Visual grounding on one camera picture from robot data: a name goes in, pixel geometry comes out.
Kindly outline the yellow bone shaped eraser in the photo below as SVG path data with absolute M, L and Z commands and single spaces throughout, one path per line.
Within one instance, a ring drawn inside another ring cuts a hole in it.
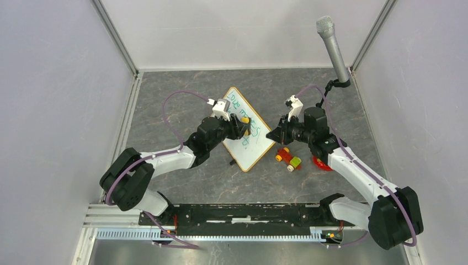
M 242 117 L 240 119 L 240 131 L 242 133 L 242 136 L 250 136 L 251 122 L 252 119 L 250 117 Z

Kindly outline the yellow framed whiteboard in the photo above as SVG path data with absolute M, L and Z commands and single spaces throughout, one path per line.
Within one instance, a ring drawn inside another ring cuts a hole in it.
M 230 102 L 228 113 L 238 118 L 251 118 L 251 133 L 239 140 L 223 141 L 224 146 L 244 172 L 249 171 L 273 147 L 274 141 L 267 139 L 270 127 L 254 110 L 248 100 L 236 87 L 231 87 L 223 96 Z

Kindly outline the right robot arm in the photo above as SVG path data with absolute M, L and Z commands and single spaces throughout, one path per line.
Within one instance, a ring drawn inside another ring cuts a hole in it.
M 360 160 L 331 132 L 324 109 L 307 108 L 303 121 L 284 115 L 266 137 L 282 145 L 307 144 L 313 157 L 344 177 L 365 199 L 365 204 L 358 203 L 338 193 L 322 199 L 318 216 L 323 224 L 343 220 L 361 227 L 385 250 L 417 243 L 424 231 L 417 193 L 410 187 L 399 188 Z

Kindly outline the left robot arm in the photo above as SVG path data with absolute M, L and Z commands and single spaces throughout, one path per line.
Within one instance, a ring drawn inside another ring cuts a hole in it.
M 230 115 L 229 120 L 214 116 L 204 118 L 196 132 L 181 145 L 158 152 L 125 149 L 102 176 L 99 184 L 105 191 L 105 203 L 121 211 L 138 209 L 152 215 L 160 225 L 173 219 L 170 201 L 160 192 L 148 189 L 152 179 L 179 169 L 204 163 L 210 152 L 224 140 L 240 140 L 251 133 L 251 118 Z

